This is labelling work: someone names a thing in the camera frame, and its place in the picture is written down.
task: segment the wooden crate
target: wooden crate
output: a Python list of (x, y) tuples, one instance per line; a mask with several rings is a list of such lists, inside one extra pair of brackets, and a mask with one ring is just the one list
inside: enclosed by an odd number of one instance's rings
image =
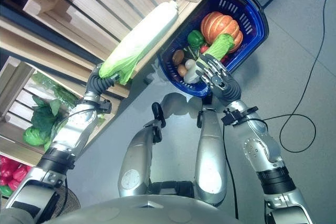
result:
[[(170, 0), (28, 0), (24, 11), (106, 60), (112, 50), (152, 9)], [(166, 36), (136, 66), (151, 59), (201, 0), (174, 0), (179, 17)]]
[[(8, 58), (0, 72), (0, 83), (5, 83), (0, 92), (0, 154), (30, 166), (36, 165), (44, 153), (42, 147), (30, 146), (23, 141), (23, 132), (31, 126), (33, 106), (36, 106), (32, 96), (37, 95), (45, 100), (56, 98), (52, 92), (38, 88), (30, 78), (37, 71), (56, 81), (78, 98), (81, 98), (85, 92), (84, 86), (45, 73), (13, 57)], [(112, 102), (112, 112), (104, 116), (105, 121), (94, 129), (88, 143), (108, 125), (116, 115), (121, 102), (105, 94), (102, 97)]]

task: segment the red bell pepper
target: red bell pepper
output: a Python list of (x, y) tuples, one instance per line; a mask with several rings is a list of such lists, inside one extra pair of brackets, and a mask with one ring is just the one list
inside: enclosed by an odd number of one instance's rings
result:
[(10, 162), (1, 166), (0, 174), (2, 177), (12, 176), (13, 172), (19, 167), (20, 163), (10, 159)]
[(9, 183), (8, 183), (8, 186), (10, 187), (10, 189), (12, 189), (13, 191), (15, 191), (18, 186), (19, 186), (20, 182), (15, 180), (15, 179), (12, 179)]
[(21, 182), (27, 174), (25, 165), (20, 166), (15, 172), (13, 172), (13, 178)]
[(11, 159), (9, 159), (8, 157), (5, 156), (0, 156), (0, 163), (1, 164), (7, 164), (11, 161)]
[(10, 182), (13, 179), (12, 176), (9, 177), (0, 177), (0, 186), (6, 186), (8, 184), (8, 182)]

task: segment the robot finger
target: robot finger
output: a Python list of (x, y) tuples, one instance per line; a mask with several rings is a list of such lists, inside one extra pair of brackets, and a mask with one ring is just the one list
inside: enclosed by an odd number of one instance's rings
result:
[(205, 84), (207, 84), (210, 87), (213, 86), (213, 84), (210, 81), (209, 77), (205, 73), (202, 73), (202, 72), (196, 70), (196, 74), (205, 82)]
[(211, 79), (215, 75), (215, 72), (212, 72), (211, 69), (205, 67), (202, 63), (196, 62), (196, 65), (206, 73), (209, 79)]
[(204, 60), (208, 65), (210, 65), (209, 63), (211, 62), (213, 64), (213, 66), (218, 70), (218, 72), (222, 73), (223, 75), (227, 76), (227, 69), (223, 66), (223, 64), (217, 60), (215, 57), (213, 57), (212, 55), (206, 54)]

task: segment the pumpkin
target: pumpkin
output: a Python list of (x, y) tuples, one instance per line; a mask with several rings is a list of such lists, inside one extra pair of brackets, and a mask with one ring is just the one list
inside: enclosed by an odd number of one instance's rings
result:
[(201, 33), (206, 42), (212, 44), (219, 34), (230, 34), (235, 46), (229, 52), (234, 52), (243, 41), (243, 33), (239, 30), (239, 25), (231, 16), (220, 12), (207, 14), (201, 22)]

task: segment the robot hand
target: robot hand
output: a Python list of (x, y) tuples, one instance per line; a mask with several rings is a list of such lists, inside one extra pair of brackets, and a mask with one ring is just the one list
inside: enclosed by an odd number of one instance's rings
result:
[(201, 55), (201, 59), (207, 64), (196, 64), (204, 71), (196, 71), (200, 78), (209, 86), (212, 93), (220, 100), (224, 106), (240, 99), (241, 89), (229, 71), (213, 56)]

